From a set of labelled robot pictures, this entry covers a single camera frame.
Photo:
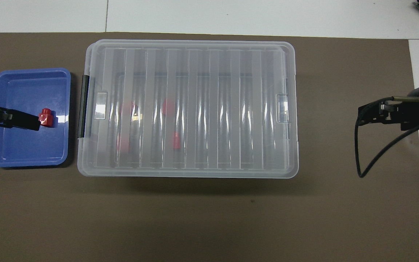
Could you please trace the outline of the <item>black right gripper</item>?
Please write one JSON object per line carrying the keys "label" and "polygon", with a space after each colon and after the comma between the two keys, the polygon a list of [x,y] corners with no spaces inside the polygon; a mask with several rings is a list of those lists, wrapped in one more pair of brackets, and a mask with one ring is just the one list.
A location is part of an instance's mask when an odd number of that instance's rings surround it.
{"label": "black right gripper", "polygon": [[402,103],[384,101],[359,107],[359,124],[400,124],[401,131],[419,126],[419,97],[412,96]]}

